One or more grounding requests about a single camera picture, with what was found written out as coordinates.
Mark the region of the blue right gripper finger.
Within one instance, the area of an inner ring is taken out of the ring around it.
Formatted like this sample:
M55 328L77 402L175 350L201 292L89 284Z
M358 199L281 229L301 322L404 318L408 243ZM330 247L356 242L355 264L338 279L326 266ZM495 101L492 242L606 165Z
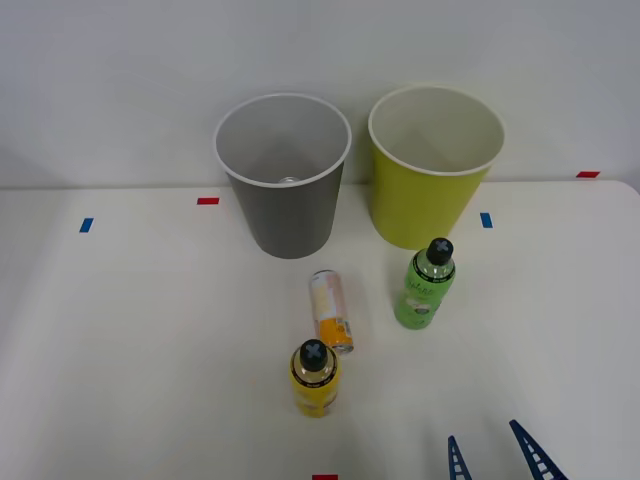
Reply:
M448 468L450 480L471 480L471 474L453 435L448 437Z
M568 480L568 477L517 420L511 420L509 425L534 480Z

